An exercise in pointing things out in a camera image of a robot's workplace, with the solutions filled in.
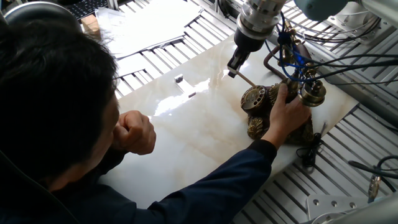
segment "small black object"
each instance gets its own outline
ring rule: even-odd
[[[315,158],[317,156],[318,147],[323,144],[321,140],[322,135],[320,133],[314,134],[313,142],[309,147],[303,147],[296,150],[296,154],[302,159],[304,167],[313,167],[315,165]],[[306,150],[305,153],[299,154],[299,151]]]
[[[67,6],[67,9],[76,19],[81,19],[94,13],[95,9],[107,6],[107,0],[82,0],[76,4]]]

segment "marble surface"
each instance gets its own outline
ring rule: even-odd
[[[251,86],[227,76],[226,64],[235,50],[233,38],[203,52],[185,64],[119,100],[121,113],[139,110],[150,117],[157,133],[152,154],[128,154],[101,181],[147,208],[153,201],[186,187],[209,174],[252,139],[247,134],[247,114],[240,107]],[[251,54],[241,72],[257,85],[273,85],[280,78],[262,64],[265,46]],[[174,83],[183,74],[196,95],[189,98]],[[312,109],[314,132],[326,121],[330,130],[357,101],[335,86],[325,84],[324,104]],[[284,145],[272,165],[275,175],[296,158],[298,146]]]

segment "fist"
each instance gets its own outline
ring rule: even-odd
[[[281,84],[278,97],[270,114],[268,132],[262,137],[279,148],[287,135],[299,128],[311,115],[309,107],[304,106],[298,97],[290,103],[286,102],[287,85]]]
[[[113,136],[115,149],[145,155],[155,148],[154,126],[149,122],[149,118],[139,111],[121,114],[113,130]]]

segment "white marble slab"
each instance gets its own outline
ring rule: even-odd
[[[121,113],[139,110],[150,116],[157,143],[150,155],[126,155],[101,179],[103,183],[137,202],[139,208],[147,208],[153,201],[206,176],[250,145],[247,114],[240,108],[240,99],[250,86],[239,77],[226,75],[226,64],[234,49],[233,38],[229,37],[119,100]],[[241,68],[257,85],[280,81],[262,64],[267,53],[263,47]],[[174,83],[179,74],[195,87],[194,97],[188,98]],[[328,131],[357,104],[337,87],[325,86],[328,93],[324,104],[312,110],[315,132],[321,130],[324,121]],[[297,148],[281,147],[272,175],[297,158]]]

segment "man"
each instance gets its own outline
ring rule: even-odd
[[[151,153],[156,139],[148,117],[119,115],[108,51],[67,27],[31,22],[0,27],[0,61],[0,150],[8,158],[0,157],[1,224],[227,224],[267,180],[286,136],[310,116],[297,98],[285,104],[282,85],[261,140],[143,210],[96,183],[126,153]]]

